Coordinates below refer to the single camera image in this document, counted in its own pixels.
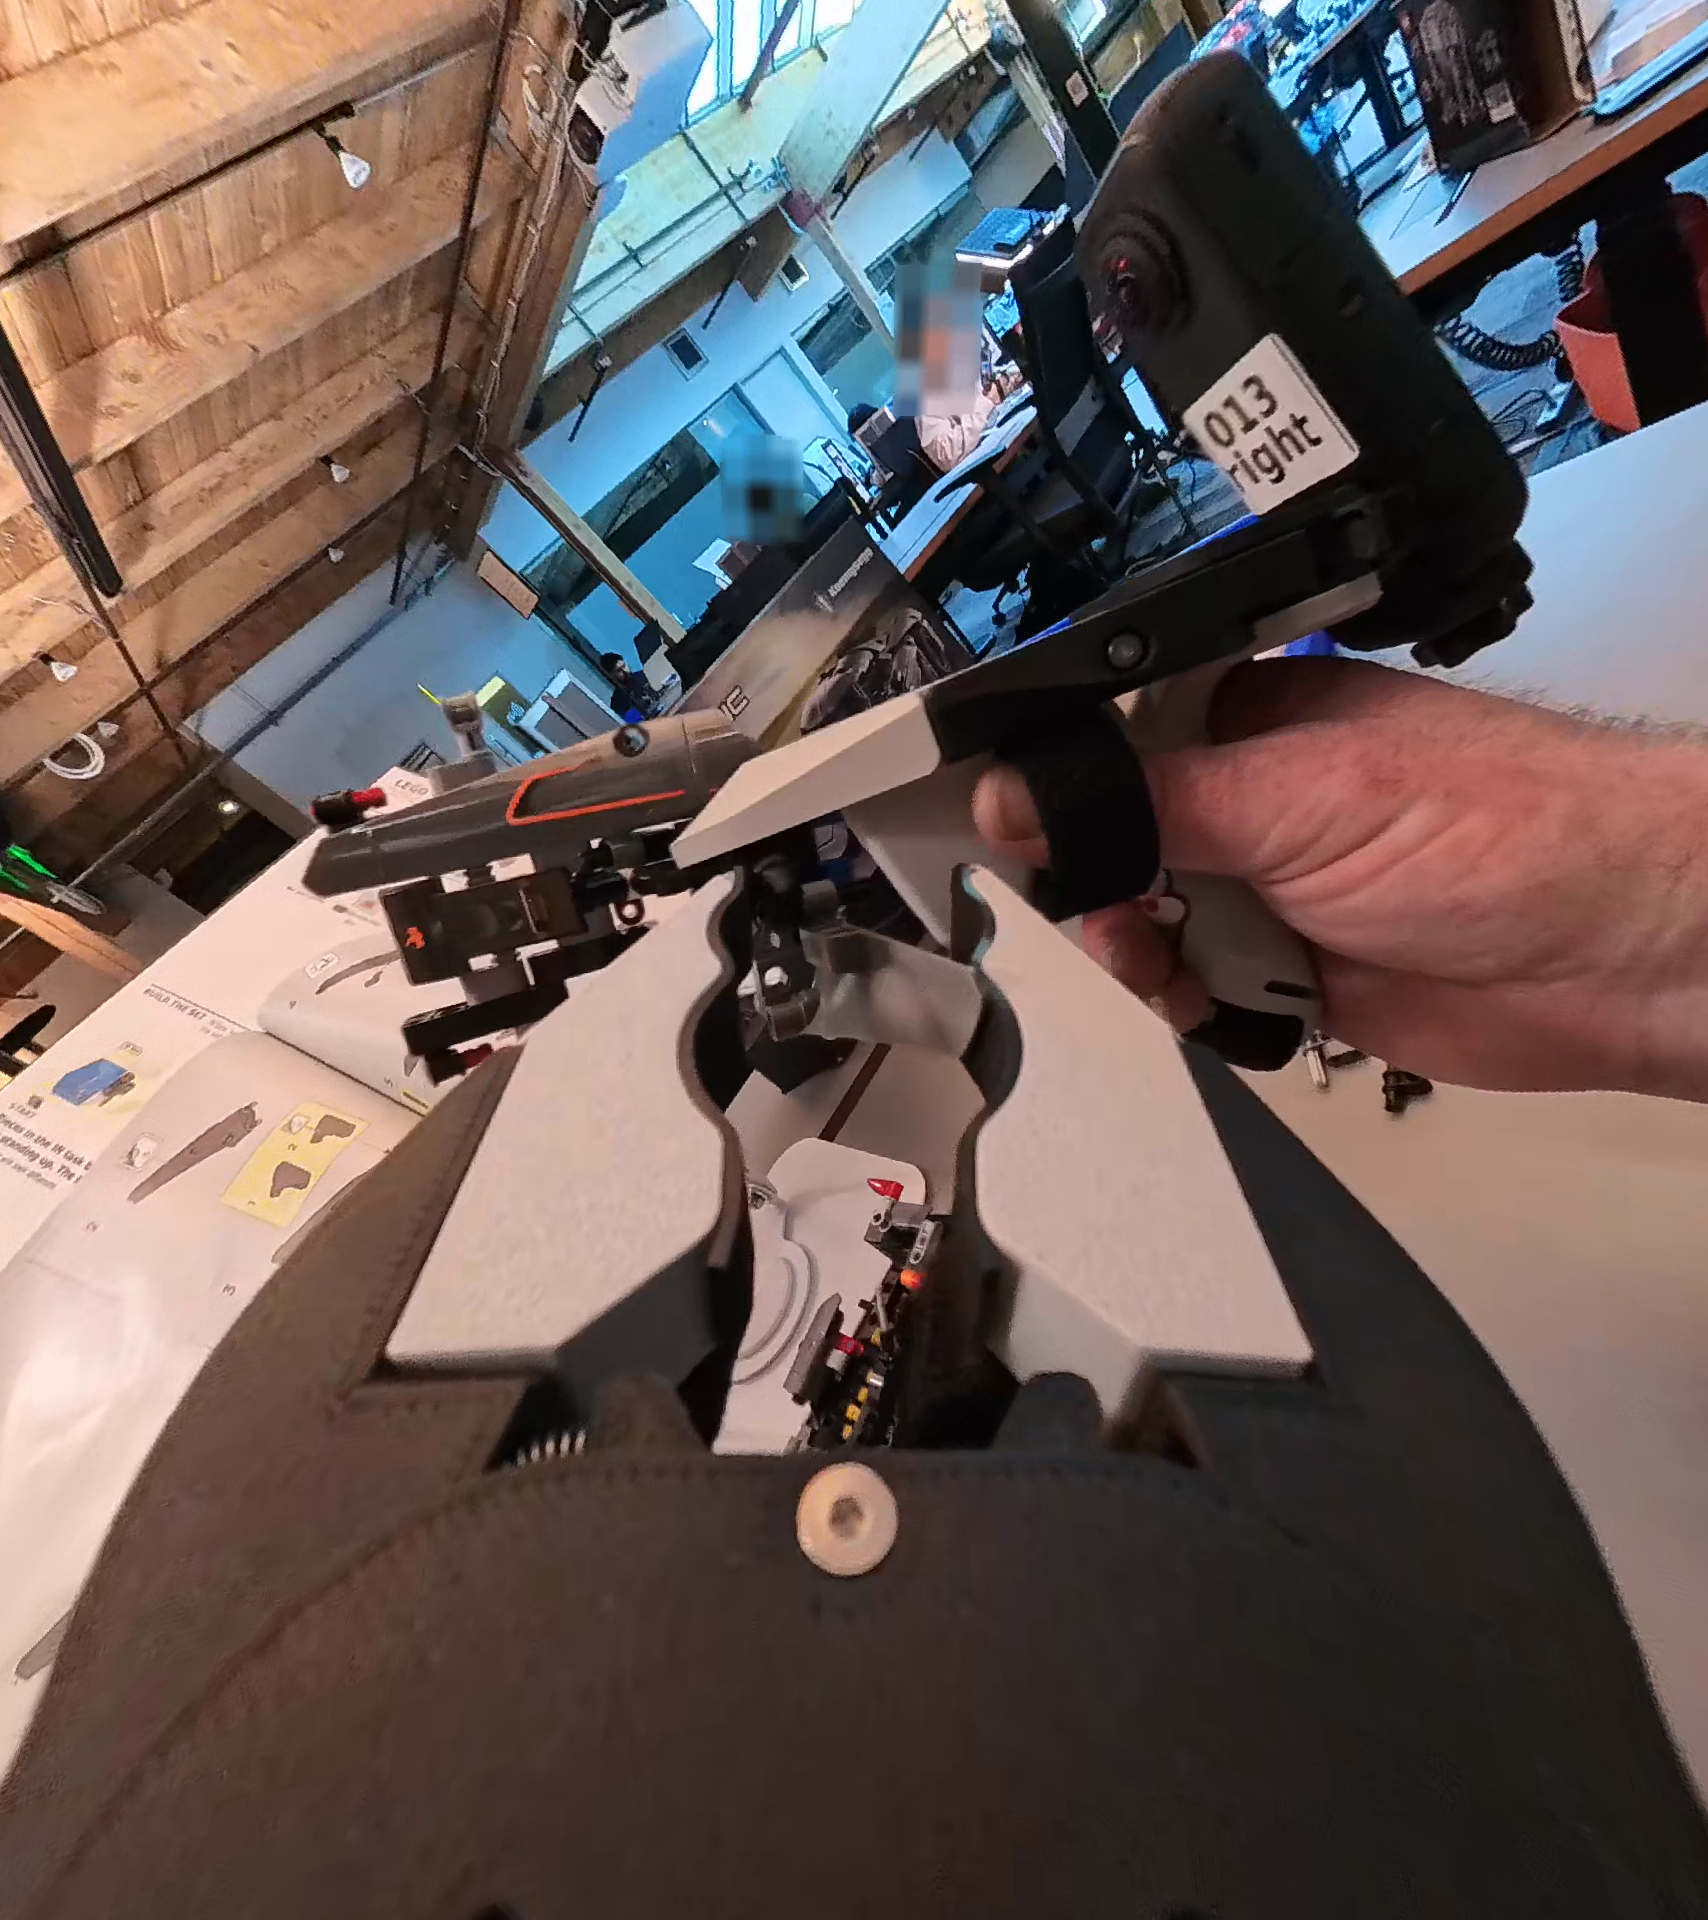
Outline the black lego set box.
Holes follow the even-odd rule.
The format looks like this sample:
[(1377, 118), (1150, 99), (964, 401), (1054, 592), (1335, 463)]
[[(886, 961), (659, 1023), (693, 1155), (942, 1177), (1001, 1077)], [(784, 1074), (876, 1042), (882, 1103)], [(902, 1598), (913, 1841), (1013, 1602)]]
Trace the black lego set box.
[(976, 663), (954, 620), (865, 525), (835, 531), (687, 690), (763, 746), (818, 733)]

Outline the dark grey lego spaceship model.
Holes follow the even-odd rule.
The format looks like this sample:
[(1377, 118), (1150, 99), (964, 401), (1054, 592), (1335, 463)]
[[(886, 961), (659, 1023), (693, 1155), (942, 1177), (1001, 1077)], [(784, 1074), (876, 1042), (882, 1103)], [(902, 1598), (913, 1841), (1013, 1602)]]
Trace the dark grey lego spaceship model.
[(855, 882), (825, 874), (818, 829), (841, 819), (888, 882), (934, 928), (936, 897), (913, 894), (885, 851), (885, 800), (763, 841), (732, 862), (684, 871), (671, 843), (759, 746), (720, 712), (624, 724), (528, 769), (484, 771), (402, 811), (372, 788), (313, 804), (326, 834), (309, 865), (321, 897), (376, 892), (413, 985), (462, 998), (402, 1027), (407, 1065), (448, 1085), (492, 1040), (528, 1037), (651, 930), (651, 903), (745, 877), (752, 943), (739, 985), (752, 1047), (913, 1046), (964, 1057), (984, 1016), (970, 967), (845, 917)]

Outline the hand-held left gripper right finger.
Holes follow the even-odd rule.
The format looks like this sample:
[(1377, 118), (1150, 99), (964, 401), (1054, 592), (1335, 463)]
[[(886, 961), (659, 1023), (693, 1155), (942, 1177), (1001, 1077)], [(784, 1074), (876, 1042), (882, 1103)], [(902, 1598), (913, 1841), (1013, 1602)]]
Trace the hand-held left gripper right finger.
[(1106, 1426), (1168, 1377), (1309, 1377), (1177, 1037), (986, 866), (954, 871), (954, 946), (984, 995), (964, 1216), (986, 1245), (986, 1351), (1019, 1385), (1083, 1380)]

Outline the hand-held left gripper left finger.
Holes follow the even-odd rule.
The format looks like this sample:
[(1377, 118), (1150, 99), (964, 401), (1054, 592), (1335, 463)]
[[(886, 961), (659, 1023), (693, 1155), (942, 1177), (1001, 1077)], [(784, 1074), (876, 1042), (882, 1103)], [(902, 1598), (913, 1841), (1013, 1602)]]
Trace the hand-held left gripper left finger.
[(706, 880), (543, 1020), (388, 1342), (399, 1371), (653, 1376), (725, 1411), (752, 1306), (739, 985), (745, 877)]

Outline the dark lego subassembly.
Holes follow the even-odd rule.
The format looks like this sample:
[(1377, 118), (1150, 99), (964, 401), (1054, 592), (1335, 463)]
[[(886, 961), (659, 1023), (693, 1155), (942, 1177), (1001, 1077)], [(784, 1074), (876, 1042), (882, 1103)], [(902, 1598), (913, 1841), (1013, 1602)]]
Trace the dark lego subassembly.
[(855, 1298), (829, 1296), (794, 1351), (784, 1389), (801, 1414), (784, 1454), (888, 1448), (903, 1423), (905, 1362), (931, 1318), (951, 1213), (911, 1201), (898, 1179), (867, 1179), (865, 1244), (885, 1265)]

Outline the black office chair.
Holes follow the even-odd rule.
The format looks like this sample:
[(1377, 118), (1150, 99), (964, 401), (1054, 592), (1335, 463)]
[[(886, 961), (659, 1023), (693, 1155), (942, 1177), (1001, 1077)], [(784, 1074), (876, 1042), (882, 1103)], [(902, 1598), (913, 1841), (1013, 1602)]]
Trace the black office chair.
[(1099, 342), (1074, 216), (1019, 262), (1011, 288), (1034, 410), (1013, 515), (1037, 560), (1108, 585), (1131, 562), (1139, 521), (1176, 496), (1168, 434), (1139, 417)]

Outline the scattered small lego pieces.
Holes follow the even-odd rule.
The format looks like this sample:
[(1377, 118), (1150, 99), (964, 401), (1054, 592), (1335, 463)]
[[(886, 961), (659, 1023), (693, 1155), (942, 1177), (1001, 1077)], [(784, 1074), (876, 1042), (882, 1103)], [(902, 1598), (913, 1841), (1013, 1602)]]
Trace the scattered small lego pieces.
[[(1605, 724), (1605, 720), (1597, 720), (1597, 719), (1576, 719), (1576, 715), (1570, 715), (1570, 719), (1597, 724), (1597, 726), (1623, 731), (1623, 733), (1637, 733), (1642, 737), (1661, 737), (1661, 739), (1691, 737), (1686, 733), (1668, 733), (1668, 731), (1647, 733), (1647, 731), (1640, 731), (1640, 728), (1628, 728), (1628, 726), (1619, 726), (1619, 724)], [(1367, 1047), (1361, 1047), (1358, 1042), (1347, 1042), (1345, 1039), (1341, 1039), (1335, 1034), (1333, 1034), (1333, 1039), (1345, 1042), (1345, 1047), (1339, 1051), (1339, 1053), (1328, 1053), (1328, 1057), (1327, 1057), (1328, 1065), (1358, 1062), (1364, 1056), (1372, 1056), (1372, 1057), (1383, 1062), (1383, 1100), (1386, 1100), (1389, 1112), (1392, 1112), (1392, 1115), (1402, 1112), (1409, 1100), (1428, 1096), (1432, 1088), (1439, 1082), (1445, 1082), (1445, 1080), (1421, 1074), (1421, 1071), (1416, 1071), (1413, 1066), (1392, 1065), (1391, 1059), (1381, 1057), (1378, 1053), (1372, 1053), (1372, 1051), (1367, 1051)]]

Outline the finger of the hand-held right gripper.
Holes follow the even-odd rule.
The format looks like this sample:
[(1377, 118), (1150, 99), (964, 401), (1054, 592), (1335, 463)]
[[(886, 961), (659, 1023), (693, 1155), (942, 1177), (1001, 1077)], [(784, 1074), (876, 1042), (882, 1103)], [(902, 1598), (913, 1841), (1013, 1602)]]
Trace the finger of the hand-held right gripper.
[(732, 862), (763, 841), (876, 802), (940, 769), (942, 744), (929, 701), (893, 696), (749, 756), (678, 830), (671, 859), (684, 871)]

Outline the lego instruction booklet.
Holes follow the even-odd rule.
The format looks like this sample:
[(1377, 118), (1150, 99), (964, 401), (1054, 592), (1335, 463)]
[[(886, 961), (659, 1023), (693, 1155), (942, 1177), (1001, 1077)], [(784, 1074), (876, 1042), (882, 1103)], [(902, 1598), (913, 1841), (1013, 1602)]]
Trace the lego instruction booklet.
[(0, 1780), (112, 1515), (237, 1316), (442, 1090), (442, 989), (283, 854), (0, 1090)]

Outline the person's right hand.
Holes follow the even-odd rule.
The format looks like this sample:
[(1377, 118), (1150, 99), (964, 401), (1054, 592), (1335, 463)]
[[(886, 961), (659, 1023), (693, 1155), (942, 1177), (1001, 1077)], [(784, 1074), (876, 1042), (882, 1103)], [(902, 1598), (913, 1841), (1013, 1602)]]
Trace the person's right hand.
[(1163, 866), (1248, 882), (1335, 1037), (1489, 1090), (1686, 1096), (1705, 758), (1358, 659), (1220, 682), (1148, 756)]

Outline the wooden office table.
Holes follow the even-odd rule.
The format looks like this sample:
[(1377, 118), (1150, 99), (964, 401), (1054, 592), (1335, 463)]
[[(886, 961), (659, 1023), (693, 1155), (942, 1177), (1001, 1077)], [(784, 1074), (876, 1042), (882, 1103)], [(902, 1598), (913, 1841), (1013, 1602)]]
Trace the wooden office table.
[(1668, 177), (1708, 149), (1708, 56), (1612, 122), (1586, 115), (1463, 178), (1406, 178), (1364, 213), (1401, 285), (1439, 308), (1461, 283), (1556, 247), (1637, 174)]

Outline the black product box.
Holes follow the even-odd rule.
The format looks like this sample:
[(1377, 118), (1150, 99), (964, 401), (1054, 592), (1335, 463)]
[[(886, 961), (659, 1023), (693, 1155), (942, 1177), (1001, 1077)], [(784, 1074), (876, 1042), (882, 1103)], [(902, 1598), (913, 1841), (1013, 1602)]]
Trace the black product box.
[(1395, 1), (1439, 171), (1468, 174), (1530, 143), (1513, 5)]

